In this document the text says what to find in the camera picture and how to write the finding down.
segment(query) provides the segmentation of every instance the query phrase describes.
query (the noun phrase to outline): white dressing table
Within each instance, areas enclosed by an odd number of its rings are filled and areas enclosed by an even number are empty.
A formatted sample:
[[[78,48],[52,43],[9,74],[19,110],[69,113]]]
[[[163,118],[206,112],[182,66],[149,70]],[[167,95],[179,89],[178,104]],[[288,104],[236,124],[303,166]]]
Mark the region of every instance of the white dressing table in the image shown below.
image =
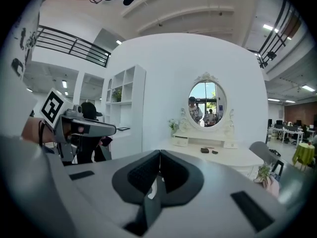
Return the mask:
[[[202,153],[201,148],[210,146],[214,149],[209,149],[209,153]],[[263,165],[263,160],[255,155],[247,148],[227,149],[221,146],[211,146],[205,144],[190,143],[187,147],[173,145],[171,139],[161,142],[157,149],[164,149],[191,155],[202,160],[216,162],[229,166],[251,180],[257,177],[259,166]],[[218,154],[213,154],[211,151],[217,151]]]
[[[224,114],[221,120],[211,127],[198,125],[192,119],[188,109],[188,96],[190,96],[192,89],[199,83],[204,82],[215,84],[217,111],[220,111],[218,101],[222,101],[221,110],[224,107]],[[170,150],[191,155],[205,161],[223,164],[254,180],[257,177],[259,166],[263,165],[264,161],[235,140],[234,109],[230,103],[230,93],[227,93],[220,86],[218,79],[208,72],[197,77],[189,90],[189,94],[184,96],[178,124],[179,129],[173,134],[176,138],[169,138],[160,142],[153,150]],[[214,149],[209,149],[209,153],[207,154],[202,153],[201,148],[205,147],[214,147]]]

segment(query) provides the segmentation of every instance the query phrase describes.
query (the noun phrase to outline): yellow tablecloth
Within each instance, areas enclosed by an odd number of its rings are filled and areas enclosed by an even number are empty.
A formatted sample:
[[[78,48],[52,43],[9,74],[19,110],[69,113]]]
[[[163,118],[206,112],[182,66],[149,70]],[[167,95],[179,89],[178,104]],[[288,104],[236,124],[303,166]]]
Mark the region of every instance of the yellow tablecloth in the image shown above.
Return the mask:
[[[297,146],[296,152],[292,158],[293,164],[298,161],[303,165],[310,164],[315,154],[315,147],[306,143],[300,143]]]

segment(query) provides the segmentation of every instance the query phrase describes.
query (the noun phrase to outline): shelving unit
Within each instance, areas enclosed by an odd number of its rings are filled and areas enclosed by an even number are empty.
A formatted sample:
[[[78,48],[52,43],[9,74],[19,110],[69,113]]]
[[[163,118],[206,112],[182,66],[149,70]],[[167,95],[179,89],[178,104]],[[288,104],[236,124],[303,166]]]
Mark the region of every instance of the shelving unit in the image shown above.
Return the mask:
[[[111,155],[113,159],[124,154],[142,152],[143,99],[146,72],[139,65],[124,70],[109,80],[106,90],[105,122],[117,128],[128,127],[112,136]],[[117,89],[122,90],[121,101],[112,96]]]

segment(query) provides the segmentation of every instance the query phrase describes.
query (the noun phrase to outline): oval mirror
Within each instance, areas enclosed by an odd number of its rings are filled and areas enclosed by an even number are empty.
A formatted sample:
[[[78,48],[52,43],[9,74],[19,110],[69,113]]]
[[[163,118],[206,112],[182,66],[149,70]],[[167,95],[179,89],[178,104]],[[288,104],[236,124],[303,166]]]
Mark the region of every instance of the oval mirror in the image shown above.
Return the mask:
[[[197,83],[188,98],[192,120],[201,127],[212,127],[220,122],[226,109],[223,89],[211,81]]]

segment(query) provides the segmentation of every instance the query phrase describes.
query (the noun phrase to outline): black railing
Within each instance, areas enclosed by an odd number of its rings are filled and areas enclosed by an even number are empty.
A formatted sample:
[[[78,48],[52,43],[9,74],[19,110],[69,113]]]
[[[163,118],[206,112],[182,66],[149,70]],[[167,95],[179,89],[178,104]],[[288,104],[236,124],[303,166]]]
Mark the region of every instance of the black railing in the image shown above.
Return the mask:
[[[266,66],[268,66],[267,62],[269,60],[273,60],[274,58],[276,58],[276,52],[287,45],[287,39],[291,40],[291,38],[289,37],[290,34],[292,34],[293,36],[295,34],[293,33],[295,27],[299,27],[300,24],[301,22],[299,13],[290,2],[288,2],[287,0],[283,0],[283,4],[276,19],[276,22],[262,47],[259,49],[259,51],[249,50],[252,53],[255,53],[261,68],[265,68]]]
[[[106,67],[110,52],[74,35],[39,26],[37,47],[59,51]]]

